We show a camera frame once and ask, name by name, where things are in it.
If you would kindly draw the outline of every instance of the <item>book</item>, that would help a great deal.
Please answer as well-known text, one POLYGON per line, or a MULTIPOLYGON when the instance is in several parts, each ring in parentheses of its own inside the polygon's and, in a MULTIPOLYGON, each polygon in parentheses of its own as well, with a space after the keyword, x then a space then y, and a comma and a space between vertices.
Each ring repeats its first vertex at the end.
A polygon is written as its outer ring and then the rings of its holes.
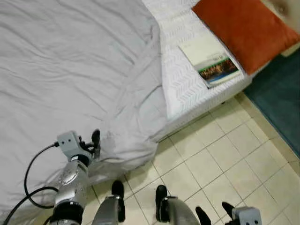
POLYGON ((208 88, 241 74, 222 44, 210 32, 179 45, 208 88))

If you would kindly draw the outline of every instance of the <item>bed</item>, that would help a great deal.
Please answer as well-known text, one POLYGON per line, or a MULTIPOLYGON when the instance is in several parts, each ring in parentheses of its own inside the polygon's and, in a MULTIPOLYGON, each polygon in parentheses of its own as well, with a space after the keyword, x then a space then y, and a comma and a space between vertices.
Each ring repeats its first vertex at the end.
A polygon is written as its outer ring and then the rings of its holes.
MULTIPOLYGON (((89 140, 100 129, 90 168, 98 183, 148 162, 157 141, 251 83, 242 73, 208 90, 179 50, 210 32, 191 11, 196 2, 0 1, 0 222, 24 196, 31 158, 57 135, 89 140)), ((59 149, 41 155, 30 190, 57 185, 66 161, 59 149)), ((37 213, 28 203, 11 224, 37 213)))

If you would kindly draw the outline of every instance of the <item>tiled floor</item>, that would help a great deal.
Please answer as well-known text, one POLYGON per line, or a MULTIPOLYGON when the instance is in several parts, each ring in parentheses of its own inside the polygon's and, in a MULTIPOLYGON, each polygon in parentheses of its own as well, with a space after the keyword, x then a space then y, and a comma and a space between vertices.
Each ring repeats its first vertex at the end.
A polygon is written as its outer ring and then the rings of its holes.
MULTIPOLYGON (((289 147, 262 117, 247 109, 239 95, 181 131, 164 139, 152 162, 129 172, 125 185, 125 225, 159 225, 155 220, 156 187, 195 210, 200 205, 212 224, 229 217, 221 202, 254 206, 263 225, 300 225, 298 163, 289 147)), ((83 224, 91 224, 112 181, 93 186, 83 224)))

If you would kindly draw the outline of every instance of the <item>orange pillow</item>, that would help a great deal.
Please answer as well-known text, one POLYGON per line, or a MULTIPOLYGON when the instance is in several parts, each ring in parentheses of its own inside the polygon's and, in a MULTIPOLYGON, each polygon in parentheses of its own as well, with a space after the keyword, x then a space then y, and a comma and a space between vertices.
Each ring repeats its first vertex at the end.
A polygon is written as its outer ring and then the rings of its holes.
POLYGON ((193 11, 249 75, 300 41, 300 35, 259 0, 201 0, 193 11))

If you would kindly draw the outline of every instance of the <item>teal rug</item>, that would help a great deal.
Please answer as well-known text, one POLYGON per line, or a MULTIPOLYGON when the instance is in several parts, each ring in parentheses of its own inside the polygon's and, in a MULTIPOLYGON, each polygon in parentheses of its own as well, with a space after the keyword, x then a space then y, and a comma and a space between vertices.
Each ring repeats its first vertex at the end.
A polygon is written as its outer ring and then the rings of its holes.
POLYGON ((300 157, 300 49, 277 56, 244 93, 300 157))

